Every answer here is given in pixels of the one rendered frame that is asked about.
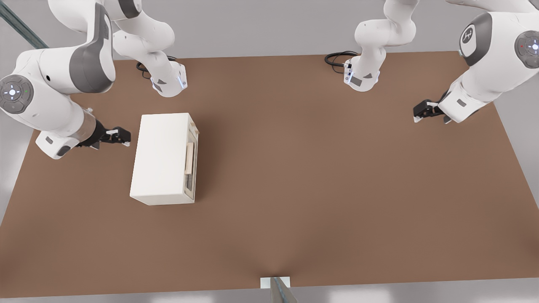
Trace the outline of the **white oven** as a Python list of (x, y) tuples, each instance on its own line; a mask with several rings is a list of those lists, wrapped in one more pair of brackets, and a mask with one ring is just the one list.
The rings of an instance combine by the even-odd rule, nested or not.
[(186, 113), (142, 115), (131, 198), (150, 206), (191, 204), (184, 194), (186, 141)]

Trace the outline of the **white oven door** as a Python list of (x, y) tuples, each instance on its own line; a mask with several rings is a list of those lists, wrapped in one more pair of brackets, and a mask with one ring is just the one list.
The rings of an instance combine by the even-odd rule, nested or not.
[(184, 194), (190, 198), (191, 203), (195, 201), (196, 192), (196, 170), (197, 170), (197, 153), (198, 153), (198, 136), (199, 131), (196, 124), (187, 115), (187, 141), (186, 141), (186, 157), (184, 170)]

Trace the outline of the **silver frame post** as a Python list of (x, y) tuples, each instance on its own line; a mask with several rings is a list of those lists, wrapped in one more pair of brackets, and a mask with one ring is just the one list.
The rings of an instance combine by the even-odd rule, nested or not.
[(19, 16), (0, 0), (0, 17), (25, 39), (34, 49), (46, 49), (49, 46)]
[(290, 286), (289, 276), (260, 278), (260, 288), (269, 288), (271, 291), (271, 303), (299, 303)]

